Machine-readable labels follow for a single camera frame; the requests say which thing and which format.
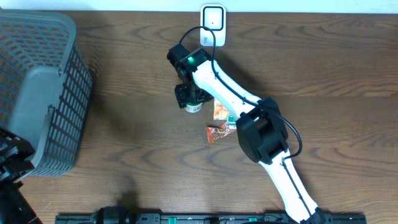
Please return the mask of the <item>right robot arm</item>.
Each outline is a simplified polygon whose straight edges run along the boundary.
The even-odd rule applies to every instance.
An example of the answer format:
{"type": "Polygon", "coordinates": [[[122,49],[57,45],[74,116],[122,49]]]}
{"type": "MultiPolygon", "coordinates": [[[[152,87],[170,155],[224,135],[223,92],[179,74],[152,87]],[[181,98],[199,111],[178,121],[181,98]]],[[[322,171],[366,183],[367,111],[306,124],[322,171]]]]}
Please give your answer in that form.
{"type": "Polygon", "coordinates": [[[292,163],[287,131],[292,124],[281,116],[272,98],[254,96],[239,86],[218,66],[214,55],[199,48],[189,52],[177,44],[167,54],[182,83],[175,87],[180,108],[218,100],[236,121],[241,149],[269,174],[285,205],[297,223],[324,223],[326,218],[309,196],[292,163]]]}

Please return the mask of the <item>green lid seasoning jar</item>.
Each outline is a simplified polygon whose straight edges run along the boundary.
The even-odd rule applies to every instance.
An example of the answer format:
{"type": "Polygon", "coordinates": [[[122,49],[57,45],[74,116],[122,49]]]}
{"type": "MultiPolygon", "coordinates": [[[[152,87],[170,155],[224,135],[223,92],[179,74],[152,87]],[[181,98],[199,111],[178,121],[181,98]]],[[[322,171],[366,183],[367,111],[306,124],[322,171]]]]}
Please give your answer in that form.
{"type": "Polygon", "coordinates": [[[185,110],[189,113],[197,113],[203,107],[203,103],[187,103],[185,110]]]}

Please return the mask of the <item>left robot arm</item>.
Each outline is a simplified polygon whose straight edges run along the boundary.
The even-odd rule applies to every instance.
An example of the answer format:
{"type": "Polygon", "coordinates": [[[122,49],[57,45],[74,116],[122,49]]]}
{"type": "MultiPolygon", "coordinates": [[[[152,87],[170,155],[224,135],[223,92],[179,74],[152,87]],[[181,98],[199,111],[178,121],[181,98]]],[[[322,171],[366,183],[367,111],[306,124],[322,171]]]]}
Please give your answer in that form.
{"type": "Polygon", "coordinates": [[[18,135],[1,129],[1,224],[41,224],[20,192],[20,179],[34,169],[28,157],[35,152],[18,135]]]}

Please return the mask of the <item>red chocolate bar wrapper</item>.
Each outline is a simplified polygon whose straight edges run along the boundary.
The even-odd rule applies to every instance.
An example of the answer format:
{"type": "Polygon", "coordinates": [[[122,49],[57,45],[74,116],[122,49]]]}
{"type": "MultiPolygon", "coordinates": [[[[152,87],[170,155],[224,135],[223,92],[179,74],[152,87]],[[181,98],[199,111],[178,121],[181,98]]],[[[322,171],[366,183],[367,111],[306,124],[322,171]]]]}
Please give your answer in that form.
{"type": "Polygon", "coordinates": [[[208,126],[206,127],[206,135],[208,142],[210,144],[214,143],[215,141],[222,139],[226,137],[227,135],[231,134],[236,130],[236,125],[235,124],[230,124],[228,122],[225,122],[219,127],[212,127],[208,126]]]}

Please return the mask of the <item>white green carton box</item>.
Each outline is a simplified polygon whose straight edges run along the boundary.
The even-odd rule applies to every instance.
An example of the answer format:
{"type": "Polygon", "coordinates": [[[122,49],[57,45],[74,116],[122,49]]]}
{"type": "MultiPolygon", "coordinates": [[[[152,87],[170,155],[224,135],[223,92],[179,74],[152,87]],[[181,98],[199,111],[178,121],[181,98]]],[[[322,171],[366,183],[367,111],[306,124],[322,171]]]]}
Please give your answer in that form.
{"type": "Polygon", "coordinates": [[[228,114],[226,125],[228,129],[236,129],[236,119],[231,113],[228,114]]]}

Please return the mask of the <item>orange tissue pack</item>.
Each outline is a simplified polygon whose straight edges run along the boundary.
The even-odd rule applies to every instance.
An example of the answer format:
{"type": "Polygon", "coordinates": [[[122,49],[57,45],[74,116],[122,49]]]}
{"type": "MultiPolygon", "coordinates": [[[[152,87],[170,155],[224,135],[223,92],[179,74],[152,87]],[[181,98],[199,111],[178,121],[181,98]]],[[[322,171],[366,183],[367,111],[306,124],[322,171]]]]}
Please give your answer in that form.
{"type": "Polygon", "coordinates": [[[215,98],[213,104],[213,119],[226,121],[228,116],[229,110],[215,98]]]}

